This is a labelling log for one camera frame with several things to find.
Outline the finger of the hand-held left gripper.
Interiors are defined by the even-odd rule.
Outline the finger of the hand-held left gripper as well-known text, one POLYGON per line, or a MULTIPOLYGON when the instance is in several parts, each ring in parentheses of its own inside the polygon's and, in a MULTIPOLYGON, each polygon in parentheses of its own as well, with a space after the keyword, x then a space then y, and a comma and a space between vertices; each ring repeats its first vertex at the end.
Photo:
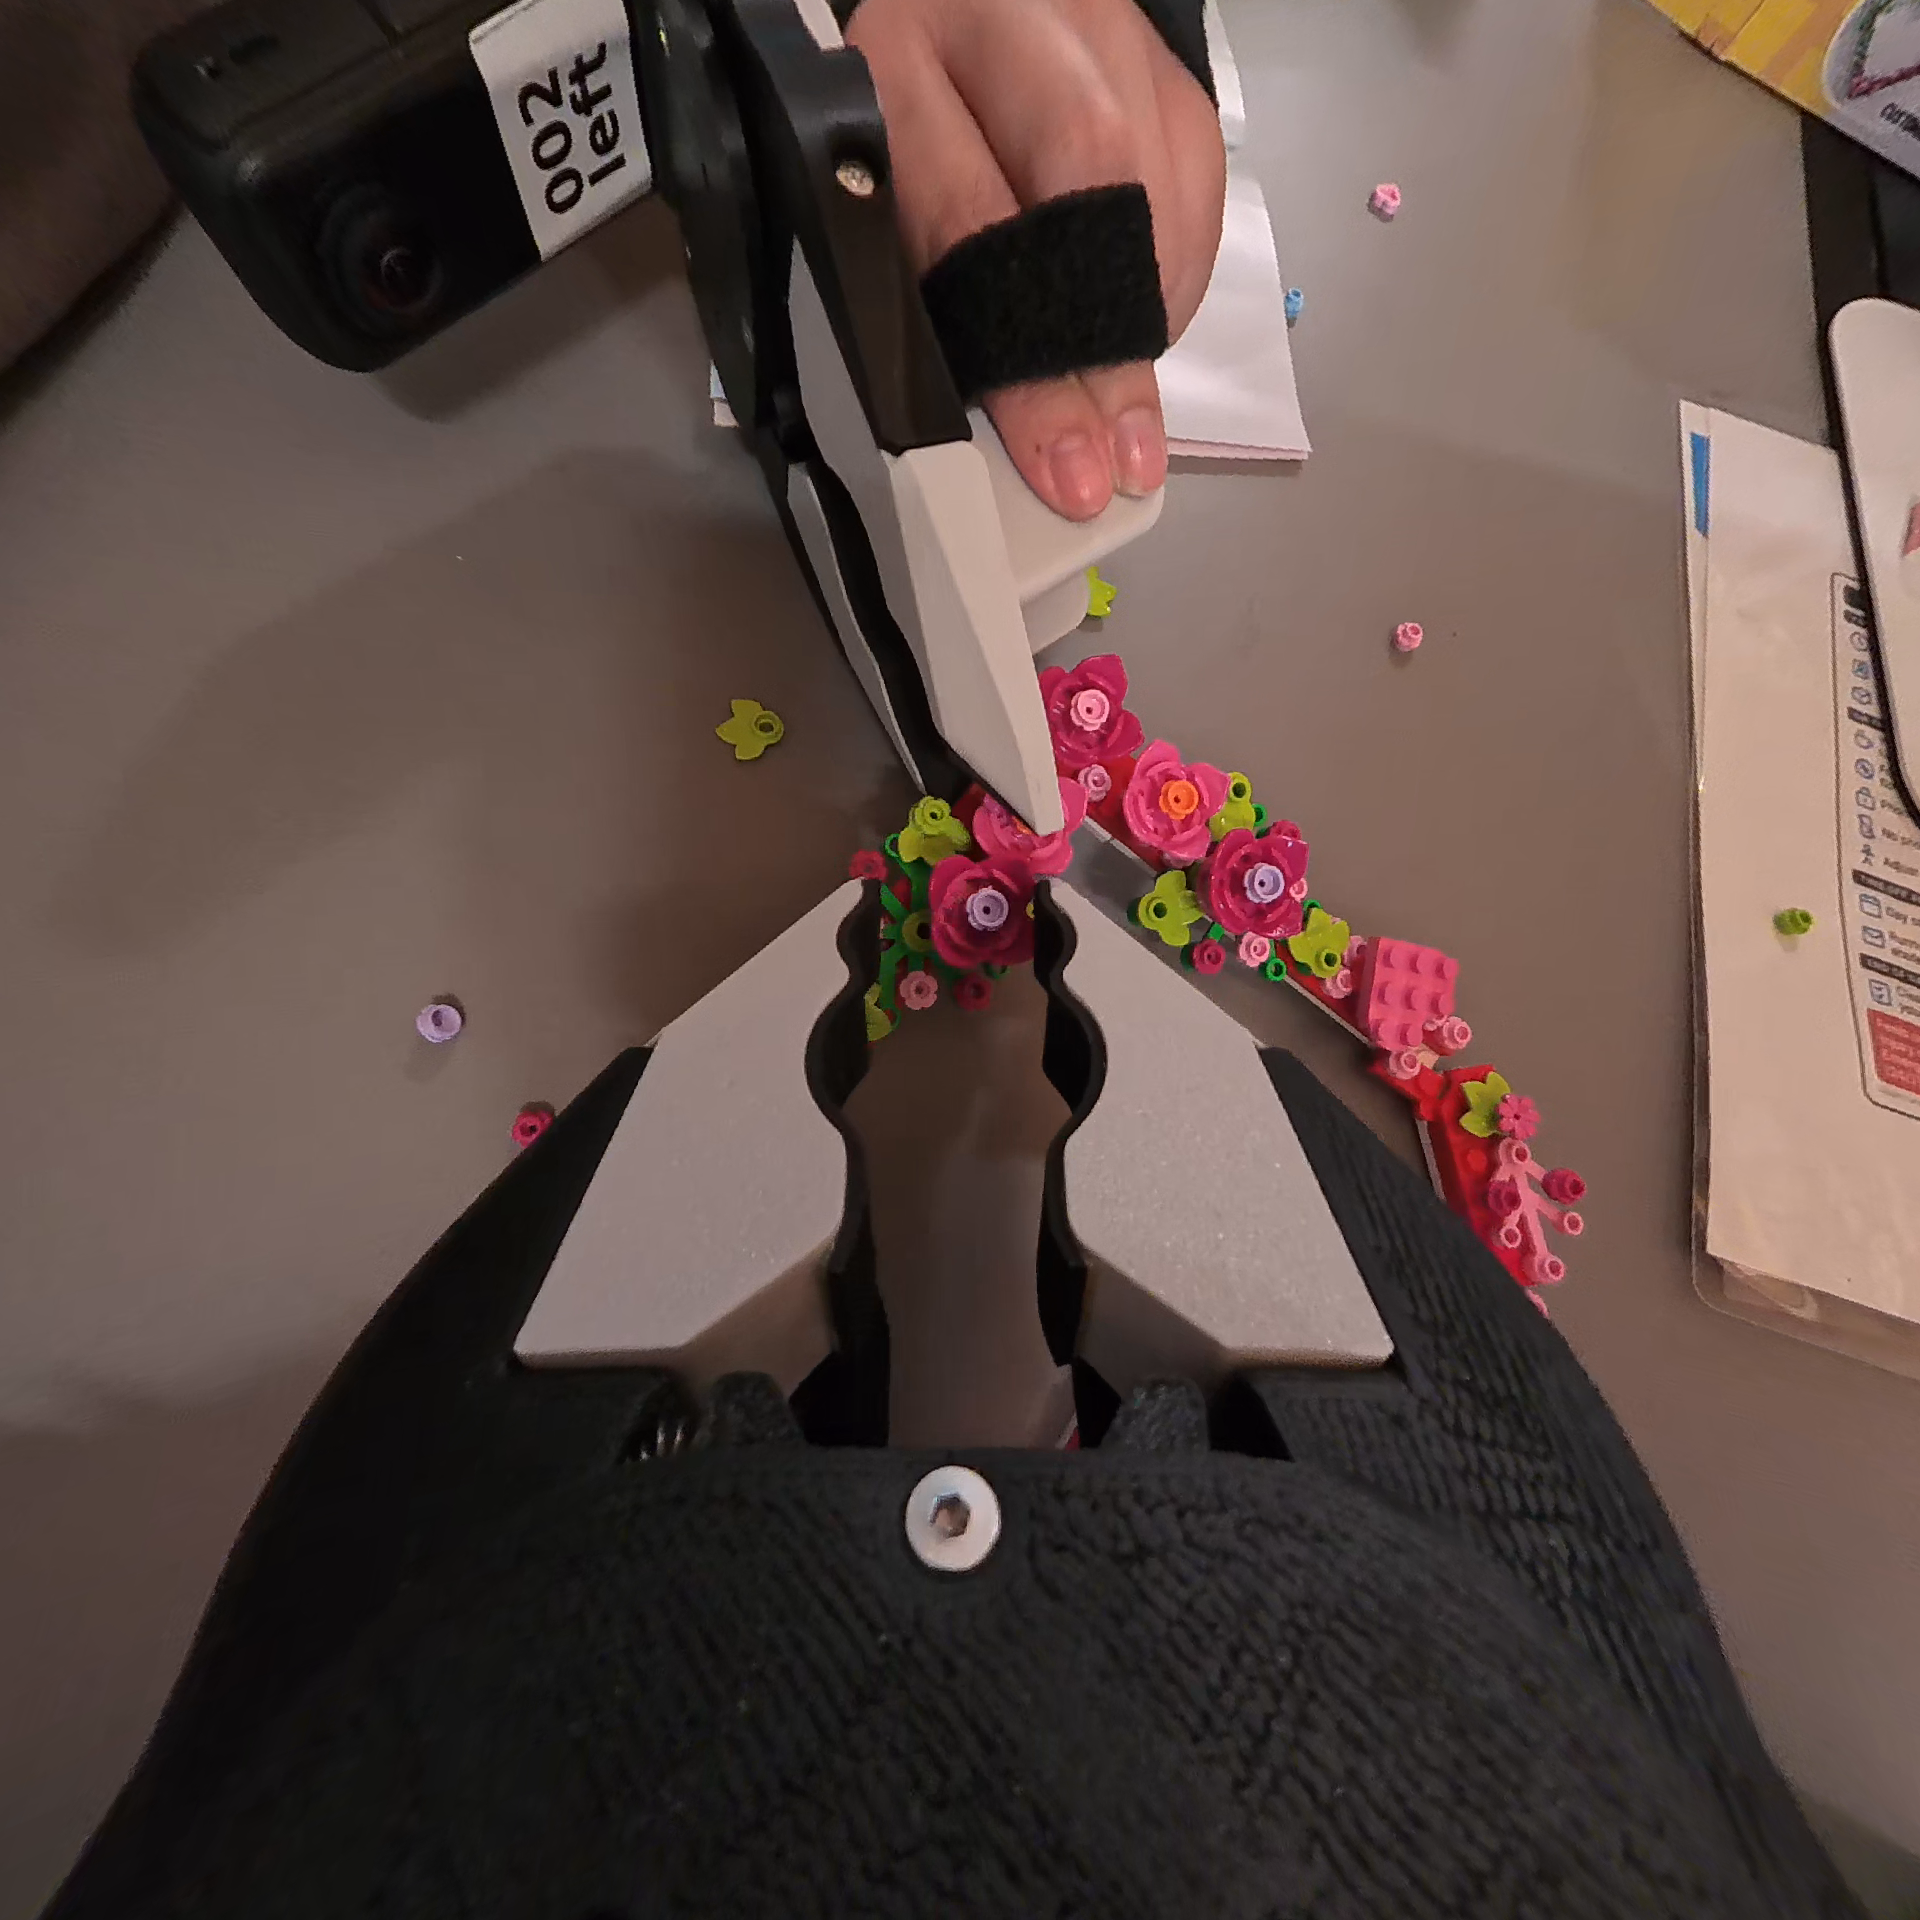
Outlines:
POLYGON ((927 705, 946 748, 1030 829, 1066 825, 989 469, 971 441, 885 453, 927 705))
POLYGON ((783 464, 783 517, 830 624, 919 791, 956 799, 976 781, 931 718, 906 556, 878 447, 851 447, 856 492, 823 456, 783 464))

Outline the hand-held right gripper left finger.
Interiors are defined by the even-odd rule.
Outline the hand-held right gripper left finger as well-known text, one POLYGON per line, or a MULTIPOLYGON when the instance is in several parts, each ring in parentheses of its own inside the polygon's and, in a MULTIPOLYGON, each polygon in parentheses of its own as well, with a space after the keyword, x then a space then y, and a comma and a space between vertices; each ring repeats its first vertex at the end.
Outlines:
POLYGON ((752 1372, 786 1392, 840 1360, 885 1400, 871 1184, 846 1117, 878 932, 878 887, 848 880, 656 1032, 519 1360, 693 1384, 752 1372))

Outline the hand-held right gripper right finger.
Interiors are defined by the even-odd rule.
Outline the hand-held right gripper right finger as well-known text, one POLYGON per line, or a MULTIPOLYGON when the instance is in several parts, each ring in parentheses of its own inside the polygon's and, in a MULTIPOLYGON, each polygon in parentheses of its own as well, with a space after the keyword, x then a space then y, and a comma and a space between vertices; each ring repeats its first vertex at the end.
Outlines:
POLYGON ((1062 880, 1036 894, 1039 1324, 1098 1373, 1382 1365, 1391 1344, 1254 1038, 1062 880))

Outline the red pink lego flower wreath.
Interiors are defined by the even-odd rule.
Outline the red pink lego flower wreath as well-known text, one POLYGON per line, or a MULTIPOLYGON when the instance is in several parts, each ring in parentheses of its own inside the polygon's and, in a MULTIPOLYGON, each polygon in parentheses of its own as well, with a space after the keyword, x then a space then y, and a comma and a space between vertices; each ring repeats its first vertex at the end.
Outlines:
POLYGON ((1291 986, 1367 1047, 1370 1071, 1413 1112, 1446 1206, 1540 1301, 1567 1269, 1554 1237, 1583 1231, 1586 1184, 1546 1165, 1535 1102, 1488 1062, 1470 1062, 1460 964, 1446 950, 1356 929, 1309 884, 1309 842, 1269 810, 1246 772, 1147 735, 1118 655, 1039 672, 1062 828, 1036 832, 983 785, 948 799, 973 850, 943 857, 927 889, 936 953, 962 976, 956 1006, 979 1009, 1036 950, 1039 880, 1067 874, 1075 833, 1092 828, 1143 865, 1120 887, 1122 921, 1196 977, 1242 968, 1291 986))

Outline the green lego flower stem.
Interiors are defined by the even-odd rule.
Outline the green lego flower stem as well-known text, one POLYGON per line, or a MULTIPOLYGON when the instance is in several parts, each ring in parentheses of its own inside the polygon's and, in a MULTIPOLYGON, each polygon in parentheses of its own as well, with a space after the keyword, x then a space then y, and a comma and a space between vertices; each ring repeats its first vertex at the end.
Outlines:
POLYGON ((880 959, 864 993, 871 1045, 890 1038, 901 1015, 925 1013, 954 993, 962 968, 934 948, 927 889, 943 857, 971 850, 971 829, 954 806, 939 797, 919 797, 898 832, 876 847, 852 853, 848 874, 880 887, 880 959))

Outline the person's left hand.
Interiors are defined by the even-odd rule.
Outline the person's left hand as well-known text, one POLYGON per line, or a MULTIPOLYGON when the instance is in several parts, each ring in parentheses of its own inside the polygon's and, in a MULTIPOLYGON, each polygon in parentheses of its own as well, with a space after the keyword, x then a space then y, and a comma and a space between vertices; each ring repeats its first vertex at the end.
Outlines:
MULTIPOLYGON (((1205 86, 1139 4, 868 2, 846 38, 871 69, 916 271, 1037 202, 1141 182, 1168 336, 1186 330, 1215 265, 1228 153, 1205 86)), ((989 390, 983 406, 1070 521, 1165 481, 1152 358, 989 390)))

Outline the white paper booklet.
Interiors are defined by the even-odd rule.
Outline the white paper booklet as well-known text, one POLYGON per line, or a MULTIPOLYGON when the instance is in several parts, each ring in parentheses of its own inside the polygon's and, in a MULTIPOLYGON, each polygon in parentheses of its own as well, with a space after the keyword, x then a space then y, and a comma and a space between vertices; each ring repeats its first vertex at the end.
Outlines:
POLYGON ((1228 153, 1228 198, 1205 301, 1168 336, 1152 210, 1141 182, 1075 189, 973 233, 919 290, 966 401, 1027 382, 1152 358, 1168 455, 1302 456, 1284 287, 1259 184, 1232 172, 1239 81, 1213 4, 1139 4, 1205 86, 1228 153))

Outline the clear plastic bag with sheet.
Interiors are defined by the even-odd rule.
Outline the clear plastic bag with sheet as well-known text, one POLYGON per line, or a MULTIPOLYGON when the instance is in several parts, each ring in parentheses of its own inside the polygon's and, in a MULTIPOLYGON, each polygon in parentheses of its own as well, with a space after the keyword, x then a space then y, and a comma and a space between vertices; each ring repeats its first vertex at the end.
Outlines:
POLYGON ((1840 458, 1677 408, 1693 757, 1693 1285, 1917 1375, 1917 840, 1840 458), (1803 940, 1774 932, 1802 905, 1803 940))

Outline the white pad with black rim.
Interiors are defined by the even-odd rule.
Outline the white pad with black rim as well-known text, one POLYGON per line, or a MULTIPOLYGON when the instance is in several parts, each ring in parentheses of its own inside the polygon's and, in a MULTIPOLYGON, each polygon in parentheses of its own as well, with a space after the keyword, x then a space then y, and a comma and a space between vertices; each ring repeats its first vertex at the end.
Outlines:
POLYGON ((1917 810, 1917 310, 1848 301, 1831 320, 1828 360, 1888 738, 1917 810))

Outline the yellow printed booklet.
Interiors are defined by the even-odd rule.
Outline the yellow printed booklet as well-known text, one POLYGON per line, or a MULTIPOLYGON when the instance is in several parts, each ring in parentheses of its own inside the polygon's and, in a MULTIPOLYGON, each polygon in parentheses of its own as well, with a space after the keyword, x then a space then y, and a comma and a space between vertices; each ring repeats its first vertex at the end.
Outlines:
POLYGON ((1702 53, 1917 178, 1915 2, 1652 2, 1702 53))

